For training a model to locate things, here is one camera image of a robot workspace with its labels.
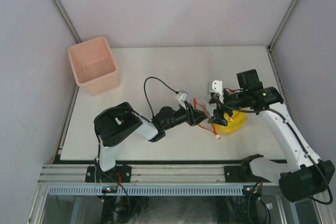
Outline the clear zip top bag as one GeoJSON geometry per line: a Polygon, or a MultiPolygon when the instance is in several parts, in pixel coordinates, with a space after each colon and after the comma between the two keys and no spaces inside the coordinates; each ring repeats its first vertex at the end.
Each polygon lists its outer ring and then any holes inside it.
{"type": "Polygon", "coordinates": [[[204,112],[207,116],[197,126],[211,132],[218,140],[224,135],[240,130],[247,121],[247,114],[243,112],[233,111],[231,116],[224,112],[223,115],[220,115],[220,112],[215,110],[215,104],[210,104],[204,98],[194,98],[193,107],[204,112]]]}

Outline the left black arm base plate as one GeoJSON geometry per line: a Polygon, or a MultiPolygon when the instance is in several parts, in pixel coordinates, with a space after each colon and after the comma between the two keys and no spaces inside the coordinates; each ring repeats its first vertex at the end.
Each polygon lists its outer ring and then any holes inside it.
{"type": "Polygon", "coordinates": [[[89,166],[86,171],[86,183],[112,183],[117,181],[119,183],[129,183],[131,180],[132,167],[123,165],[116,166],[111,170],[102,172],[100,167],[89,166]]]}

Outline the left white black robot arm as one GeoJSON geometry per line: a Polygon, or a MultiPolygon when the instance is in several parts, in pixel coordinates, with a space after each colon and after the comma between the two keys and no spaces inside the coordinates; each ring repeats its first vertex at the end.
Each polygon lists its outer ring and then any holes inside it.
{"type": "Polygon", "coordinates": [[[165,137],[165,131],[182,123],[196,126],[207,119],[205,112],[193,108],[185,102],[178,110],[164,106],[151,119],[136,112],[128,102],[108,108],[94,119],[94,132],[98,140],[97,176],[103,182],[115,176],[117,145],[131,134],[136,133],[149,142],[157,142],[165,137]]]}

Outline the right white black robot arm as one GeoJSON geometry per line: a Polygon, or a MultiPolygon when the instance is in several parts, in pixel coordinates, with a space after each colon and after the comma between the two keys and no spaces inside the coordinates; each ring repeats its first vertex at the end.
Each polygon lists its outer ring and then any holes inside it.
{"type": "Polygon", "coordinates": [[[228,90],[222,81],[208,84],[212,105],[209,123],[228,125],[224,115],[233,116],[235,111],[259,116],[270,128],[285,159],[285,164],[273,162],[261,154],[244,159],[247,165],[241,168],[242,178],[252,182],[257,177],[276,183],[290,202],[305,198],[314,200],[314,195],[327,191],[328,201],[315,201],[330,205],[333,195],[330,181],[335,166],[330,160],[322,160],[310,147],[292,120],[282,96],[275,87],[265,88],[255,69],[237,74],[238,90],[228,90]]]}

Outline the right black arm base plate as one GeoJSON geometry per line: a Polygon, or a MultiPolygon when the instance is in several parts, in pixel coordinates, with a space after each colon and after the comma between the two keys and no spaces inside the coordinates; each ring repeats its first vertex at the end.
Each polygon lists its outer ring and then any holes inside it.
{"type": "Polygon", "coordinates": [[[224,175],[227,183],[255,183],[261,180],[267,183],[270,182],[262,177],[255,176],[250,168],[238,165],[224,166],[224,175]]]}

